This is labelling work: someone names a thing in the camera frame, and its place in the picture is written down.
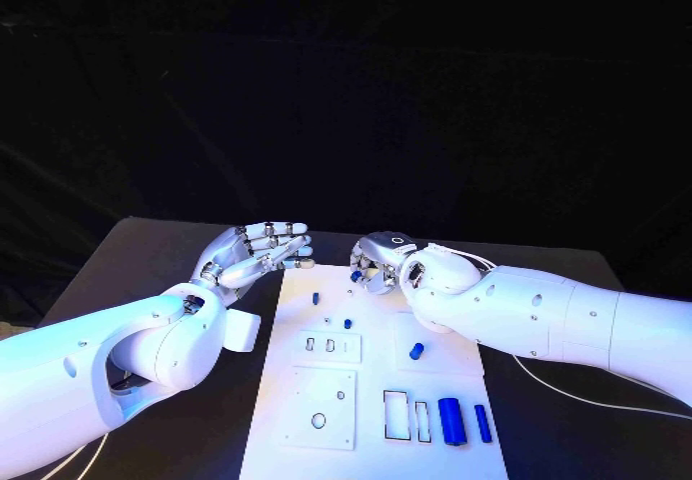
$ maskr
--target black curtain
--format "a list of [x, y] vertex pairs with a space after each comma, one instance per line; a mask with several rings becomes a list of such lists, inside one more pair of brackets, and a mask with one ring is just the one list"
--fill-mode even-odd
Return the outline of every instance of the black curtain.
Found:
[[1, 7], [3, 319], [130, 215], [594, 249], [692, 298], [687, 12], [168, 3]]

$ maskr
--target small blue object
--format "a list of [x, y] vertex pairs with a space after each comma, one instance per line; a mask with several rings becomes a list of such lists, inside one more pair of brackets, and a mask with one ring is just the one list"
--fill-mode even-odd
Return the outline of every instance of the small blue object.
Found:
[[487, 426], [486, 409], [483, 405], [476, 405], [473, 408], [476, 409], [476, 418], [478, 419], [480, 438], [483, 443], [490, 443], [493, 436], [490, 435], [490, 427]]
[[455, 398], [441, 398], [437, 401], [437, 406], [440, 408], [440, 419], [442, 421], [444, 443], [458, 447], [467, 442], [458, 400]]
[[422, 350], [425, 349], [425, 347], [422, 346], [422, 343], [416, 343], [414, 345], [414, 349], [411, 350], [411, 353], [408, 354], [408, 356], [414, 359], [414, 360], [418, 360], [421, 358], [421, 354], [422, 354]]

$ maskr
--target table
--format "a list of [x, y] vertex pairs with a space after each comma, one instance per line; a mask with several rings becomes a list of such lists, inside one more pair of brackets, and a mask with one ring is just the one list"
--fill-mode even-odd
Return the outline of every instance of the table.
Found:
[[[228, 226], [128, 218], [114, 227], [42, 326], [157, 295], [189, 280], [197, 256]], [[360, 235], [310, 232], [317, 263], [346, 265]], [[598, 252], [440, 242], [497, 264], [536, 268], [621, 290]], [[223, 350], [202, 384], [151, 408], [108, 437], [91, 479], [236, 478], [262, 375], [281, 273], [255, 283], [233, 308], [262, 326], [251, 354]], [[549, 390], [512, 357], [480, 346], [486, 385], [510, 478], [689, 478], [692, 423], [605, 409]], [[589, 367], [525, 360], [558, 388], [591, 400], [679, 413], [683, 404]], [[53, 478], [73, 478], [98, 441]], [[37, 479], [43, 468], [20, 478]]]

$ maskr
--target blue battery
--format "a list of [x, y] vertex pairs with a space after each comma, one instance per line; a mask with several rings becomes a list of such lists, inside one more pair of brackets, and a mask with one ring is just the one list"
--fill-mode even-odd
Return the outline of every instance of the blue battery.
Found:
[[458, 400], [455, 398], [441, 398], [437, 401], [437, 407], [440, 408], [442, 422], [444, 443], [458, 447], [467, 442]]
[[424, 350], [425, 350], [425, 347], [422, 346], [422, 343], [416, 343], [414, 345], [414, 349], [411, 350], [411, 353], [408, 354], [412, 360], [418, 360], [421, 358], [421, 354]]
[[493, 436], [490, 435], [490, 426], [487, 425], [486, 408], [483, 405], [476, 405], [473, 408], [476, 409], [476, 418], [478, 419], [480, 438], [483, 443], [490, 443]]

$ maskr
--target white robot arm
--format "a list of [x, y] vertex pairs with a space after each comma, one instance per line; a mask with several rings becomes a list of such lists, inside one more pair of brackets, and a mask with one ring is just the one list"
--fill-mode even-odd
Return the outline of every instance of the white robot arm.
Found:
[[[478, 269], [464, 256], [480, 260]], [[418, 321], [516, 356], [600, 367], [692, 406], [692, 303], [605, 290], [538, 270], [496, 267], [402, 233], [352, 252], [352, 280], [401, 287]]]
[[[189, 283], [0, 342], [0, 479], [42, 467], [197, 385], [222, 347], [252, 350], [259, 317], [226, 307], [254, 281], [310, 268], [307, 226], [230, 228]], [[140, 379], [111, 385], [106, 360]]]

